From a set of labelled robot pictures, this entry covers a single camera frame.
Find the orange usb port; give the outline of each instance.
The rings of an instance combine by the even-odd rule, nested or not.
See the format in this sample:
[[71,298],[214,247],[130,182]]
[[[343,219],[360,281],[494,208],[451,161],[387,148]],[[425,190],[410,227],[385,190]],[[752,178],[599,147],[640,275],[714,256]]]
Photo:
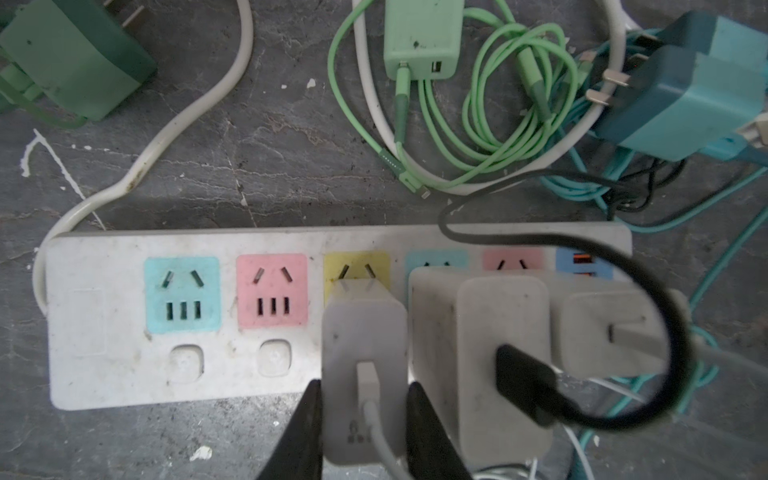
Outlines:
[[574,264],[594,263],[594,257],[589,253],[574,253]]

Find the white power adapter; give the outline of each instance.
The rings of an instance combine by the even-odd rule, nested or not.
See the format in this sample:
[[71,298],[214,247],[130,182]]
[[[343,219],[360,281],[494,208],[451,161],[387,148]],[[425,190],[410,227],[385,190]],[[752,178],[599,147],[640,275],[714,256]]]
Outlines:
[[[535,276],[549,290],[552,324],[552,360],[569,375],[590,377],[639,376],[662,373],[668,350],[659,312],[653,301],[633,283],[543,270],[512,274]],[[681,292],[669,290],[690,321],[688,302]],[[660,342],[652,356],[611,342],[609,330],[643,334]]]
[[496,349],[551,363],[549,295],[533,276],[421,267],[409,279],[412,368],[470,468],[523,462],[552,443],[498,393]]
[[[359,379],[372,375],[369,370],[378,381],[363,386],[378,391],[359,392]],[[394,455],[405,453],[408,317],[405,307],[378,280],[336,282],[323,314],[321,387],[323,452],[330,462],[379,461],[359,407],[363,394],[366,398],[378,394],[386,441]]]

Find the gray marble surface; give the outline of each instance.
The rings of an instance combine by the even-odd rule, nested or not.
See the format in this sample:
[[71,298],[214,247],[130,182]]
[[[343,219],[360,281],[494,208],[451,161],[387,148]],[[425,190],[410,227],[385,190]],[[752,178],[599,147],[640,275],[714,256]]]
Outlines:
[[[12,7],[16,0],[0,0]],[[493,8],[489,0],[470,5]],[[526,25],[557,22],[576,49],[606,38],[594,0],[510,0]],[[29,177],[19,162],[36,135],[44,137],[82,193],[114,183],[167,121],[200,96],[229,68],[239,22],[232,0],[147,0],[154,17],[137,33],[160,65],[141,90],[108,118],[76,131],[38,124],[20,112],[0,117],[0,480],[28,478],[253,478],[285,426],[298,396],[265,396],[216,402],[63,412],[48,398],[45,319],[31,291],[30,266],[48,228],[78,201],[44,145],[30,153]],[[374,77],[383,104],[394,85],[383,73],[382,12],[369,13]],[[766,0],[627,0],[635,18],[661,26],[691,8],[706,8],[768,30]],[[333,98],[326,54],[349,12],[341,0],[253,0],[253,60],[237,88],[164,153],[128,197],[99,210],[109,230],[432,223],[446,196],[420,200],[407,194],[349,126]],[[465,25],[458,75],[437,87],[446,117],[457,125],[468,70],[488,32]],[[339,52],[341,88],[366,119],[356,78],[353,41]],[[316,87],[307,88],[313,78]],[[528,105],[510,67],[493,77],[488,114],[498,136],[511,131]],[[435,158],[417,104],[412,105],[409,149]],[[587,144],[599,164],[609,153]],[[437,160],[430,164],[450,175]],[[664,218],[707,197],[744,172],[739,164],[695,158],[637,222]],[[758,180],[675,230],[634,237],[635,256],[665,282],[690,294],[698,280],[768,201]],[[560,200],[531,182],[480,202],[460,220],[599,220],[590,204]],[[99,228],[93,217],[79,229]],[[729,349],[768,364],[768,230],[759,231],[713,285],[697,322]],[[567,391],[583,405],[607,405],[604,392],[579,382]],[[766,384],[723,374],[701,389],[689,415],[754,442],[768,443]],[[201,445],[213,458],[190,462]],[[598,478],[716,478],[685,459],[696,455],[731,478],[768,478],[766,453],[754,454],[683,425],[642,433],[601,435],[588,454]],[[571,450],[558,431],[541,470],[563,478]],[[377,466],[326,467],[326,478],[385,478]]]

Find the power strip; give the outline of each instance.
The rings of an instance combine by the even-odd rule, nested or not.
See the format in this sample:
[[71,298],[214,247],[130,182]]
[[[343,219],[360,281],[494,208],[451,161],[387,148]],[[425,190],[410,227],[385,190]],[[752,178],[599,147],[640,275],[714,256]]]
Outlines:
[[[618,223],[508,223],[631,253]],[[404,305],[418,266],[616,276],[555,248],[480,247],[436,226],[70,233],[47,253],[51,400],[65,410],[301,392],[320,377],[335,280],[375,277]]]

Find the blue power outlet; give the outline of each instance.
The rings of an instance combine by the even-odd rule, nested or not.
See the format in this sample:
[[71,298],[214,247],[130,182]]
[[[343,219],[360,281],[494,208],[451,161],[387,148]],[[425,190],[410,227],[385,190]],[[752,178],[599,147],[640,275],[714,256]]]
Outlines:
[[221,327],[216,257],[147,258],[144,288],[149,333],[210,332]]
[[406,255],[406,298],[410,297],[408,278],[420,266],[454,266],[469,268],[467,250],[413,250]]
[[554,269],[558,272],[596,276],[612,280],[614,267],[601,258],[570,248],[558,248],[554,253]]

